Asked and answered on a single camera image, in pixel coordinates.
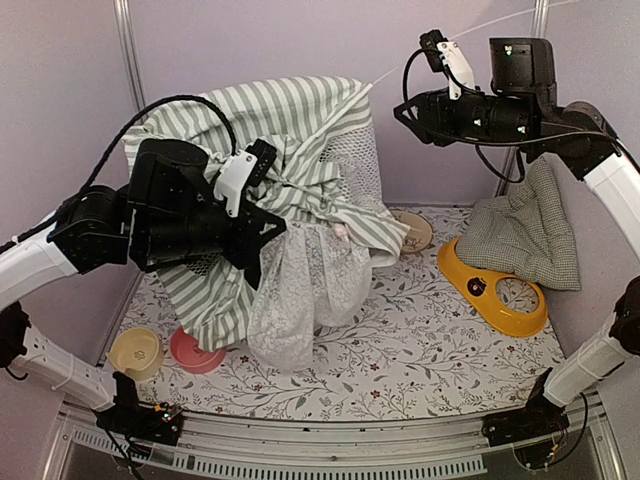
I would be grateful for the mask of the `green striped pet tent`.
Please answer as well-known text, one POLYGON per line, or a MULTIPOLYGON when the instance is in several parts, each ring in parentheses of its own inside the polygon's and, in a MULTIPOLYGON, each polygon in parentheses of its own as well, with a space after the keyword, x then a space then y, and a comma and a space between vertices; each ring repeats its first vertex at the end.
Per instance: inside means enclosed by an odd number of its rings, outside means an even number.
POLYGON ((260 252, 258 286, 219 255, 158 273, 201 349, 245 341, 264 364, 308 367, 315 329, 350 323, 373 269, 397 262, 408 229, 382 201, 369 91, 344 77, 255 81, 206 93, 201 103, 161 106, 125 134, 128 160, 147 139, 198 146, 207 179, 226 167, 233 145, 262 139, 276 150, 247 193, 286 224, 260 252))

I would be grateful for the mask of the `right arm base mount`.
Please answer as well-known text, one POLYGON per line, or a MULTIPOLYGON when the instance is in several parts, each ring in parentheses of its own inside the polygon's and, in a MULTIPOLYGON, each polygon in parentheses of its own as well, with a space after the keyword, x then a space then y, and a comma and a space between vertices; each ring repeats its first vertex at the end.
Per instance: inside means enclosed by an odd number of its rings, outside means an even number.
POLYGON ((568 427, 569 420, 563 410, 521 407, 484 416, 481 434, 494 447, 560 432, 568 427))

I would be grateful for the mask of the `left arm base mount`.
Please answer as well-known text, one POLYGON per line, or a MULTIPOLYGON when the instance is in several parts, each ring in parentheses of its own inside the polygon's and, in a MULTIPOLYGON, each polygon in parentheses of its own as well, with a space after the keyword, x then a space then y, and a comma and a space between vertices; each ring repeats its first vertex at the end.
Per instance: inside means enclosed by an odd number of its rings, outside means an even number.
POLYGON ((114 405, 95 413, 96 424, 129 439, 145 440, 176 446, 181 436, 184 418, 177 404, 161 402, 143 405, 136 387, 118 387, 114 405))

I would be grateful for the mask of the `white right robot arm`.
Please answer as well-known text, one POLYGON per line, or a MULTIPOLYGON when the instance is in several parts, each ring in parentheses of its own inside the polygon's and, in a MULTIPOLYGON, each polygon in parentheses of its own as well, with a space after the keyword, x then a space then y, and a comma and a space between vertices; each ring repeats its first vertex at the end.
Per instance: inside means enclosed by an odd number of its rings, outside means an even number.
MULTIPOLYGON (((554 43, 560 97, 586 100, 599 108, 621 134, 632 155, 639 154, 639 56, 616 53, 612 40, 556 35, 554 43)), ((401 133, 395 162, 396 201, 471 205, 490 197, 498 180, 471 147, 424 146, 401 133)), ((583 287, 576 293, 549 295, 551 319, 564 350, 572 353, 601 327, 629 280, 639 274, 639 260, 614 218, 587 187, 551 160, 564 208, 574 230, 583 287)))

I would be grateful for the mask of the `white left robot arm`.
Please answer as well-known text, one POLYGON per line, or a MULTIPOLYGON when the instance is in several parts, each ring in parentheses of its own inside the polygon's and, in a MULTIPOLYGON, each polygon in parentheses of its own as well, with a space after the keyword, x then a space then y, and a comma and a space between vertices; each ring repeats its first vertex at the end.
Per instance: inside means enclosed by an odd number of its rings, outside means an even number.
POLYGON ((124 187, 86 188, 2 250, 2 365, 23 366, 94 412, 109 412, 126 433, 141 433, 149 415, 134 381, 48 345, 22 301, 106 265, 132 263, 148 273, 212 256, 224 258, 256 285, 260 252, 285 224, 253 204, 247 191, 264 179, 275 159, 275 148, 256 140, 207 179, 209 158, 201 147, 177 139, 144 140, 124 187))

